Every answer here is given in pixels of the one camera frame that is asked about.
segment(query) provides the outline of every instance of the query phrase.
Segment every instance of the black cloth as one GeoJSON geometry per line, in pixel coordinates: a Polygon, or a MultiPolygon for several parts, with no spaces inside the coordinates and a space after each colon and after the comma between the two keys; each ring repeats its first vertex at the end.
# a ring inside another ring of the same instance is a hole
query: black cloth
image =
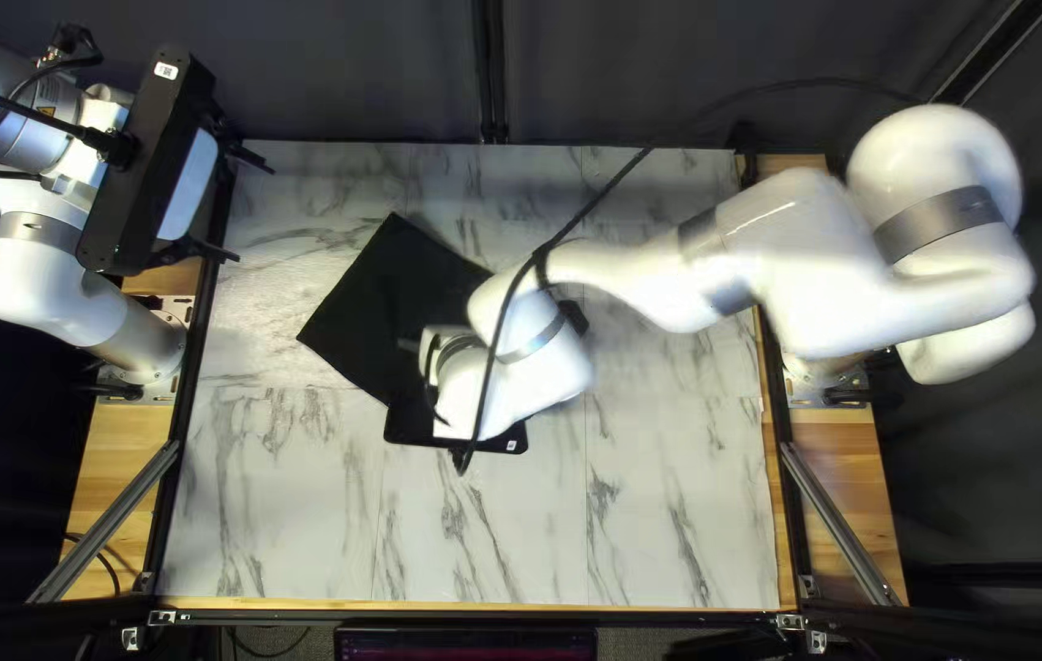
{"type": "Polygon", "coordinates": [[[467,325],[468,297],[492,275],[391,214],[296,338],[387,406],[419,398],[427,324],[467,325]]]}

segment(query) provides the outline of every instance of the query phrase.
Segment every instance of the warning sticker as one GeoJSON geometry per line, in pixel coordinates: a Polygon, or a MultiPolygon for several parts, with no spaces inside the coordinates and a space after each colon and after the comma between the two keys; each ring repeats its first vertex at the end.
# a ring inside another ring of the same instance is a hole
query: warning sticker
{"type": "Polygon", "coordinates": [[[174,80],[177,78],[177,68],[174,65],[158,63],[154,65],[154,75],[160,75],[162,78],[174,80]]]}

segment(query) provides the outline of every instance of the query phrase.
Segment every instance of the white marble tile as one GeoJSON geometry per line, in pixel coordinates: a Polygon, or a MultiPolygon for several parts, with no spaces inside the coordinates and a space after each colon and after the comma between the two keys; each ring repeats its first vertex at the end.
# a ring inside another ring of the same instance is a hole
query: white marble tile
{"type": "Polygon", "coordinates": [[[586,604],[584,403],[526,423],[522,456],[387,448],[374,598],[586,604]]]}
{"type": "Polygon", "coordinates": [[[744,322],[674,336],[604,294],[588,292],[585,309],[597,372],[586,394],[590,602],[776,609],[744,322]]]}
{"type": "Polygon", "coordinates": [[[369,598],[384,412],[362,391],[201,387],[162,592],[369,598]]]}
{"type": "MultiPolygon", "coordinates": [[[[239,177],[226,245],[243,261],[220,270],[164,592],[777,599],[746,318],[669,336],[569,288],[599,387],[534,416],[524,456],[477,456],[463,479],[447,452],[384,443],[381,405],[295,340],[389,213],[501,269],[635,149],[249,147],[278,175],[239,177]]],[[[577,235],[637,244],[734,190],[728,153],[658,150],[577,235]]]]}

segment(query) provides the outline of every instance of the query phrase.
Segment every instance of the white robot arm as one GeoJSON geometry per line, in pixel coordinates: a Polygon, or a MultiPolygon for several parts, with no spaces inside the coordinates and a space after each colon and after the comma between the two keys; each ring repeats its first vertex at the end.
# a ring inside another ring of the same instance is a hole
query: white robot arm
{"type": "MultiPolygon", "coordinates": [[[[896,345],[923,383],[989,367],[1029,337],[1035,274],[1013,235],[1022,190],[994,127],[957,107],[896,113],[866,136],[848,172],[850,192],[819,171],[783,172],[644,246],[566,242],[549,252],[547,278],[597,287],[676,333],[761,303],[798,359],[896,345]]],[[[473,434],[485,345],[519,268],[470,297],[480,342],[468,330],[425,330],[421,346],[439,338],[420,353],[439,388],[437,437],[473,434]]],[[[513,295],[496,361],[480,440],[592,378],[532,272],[513,295]]]]}
{"type": "MultiPolygon", "coordinates": [[[[50,51],[49,57],[60,53],[50,51]]],[[[0,48],[0,96],[35,68],[0,48]]],[[[81,91],[64,73],[30,84],[20,103],[72,124],[120,130],[133,97],[97,84],[81,91]]],[[[162,239],[188,231],[219,146],[201,128],[167,207],[162,239]]],[[[8,113],[0,121],[0,170],[38,181],[0,178],[0,319],[30,326],[107,360],[127,383],[169,377],[183,353],[182,330],[167,324],[74,256],[108,165],[65,132],[8,113]]]]}

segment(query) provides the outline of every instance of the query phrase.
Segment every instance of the black towel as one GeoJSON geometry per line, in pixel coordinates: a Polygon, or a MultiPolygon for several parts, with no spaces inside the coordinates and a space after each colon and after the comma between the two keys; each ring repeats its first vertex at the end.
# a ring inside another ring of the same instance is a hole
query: black towel
{"type": "MultiPolygon", "coordinates": [[[[387,441],[456,447],[431,438],[418,354],[400,340],[418,343],[428,324],[467,325],[468,297],[490,275],[392,213],[296,338],[387,405],[387,441]]],[[[478,448],[525,451],[525,426],[478,448]]]]}

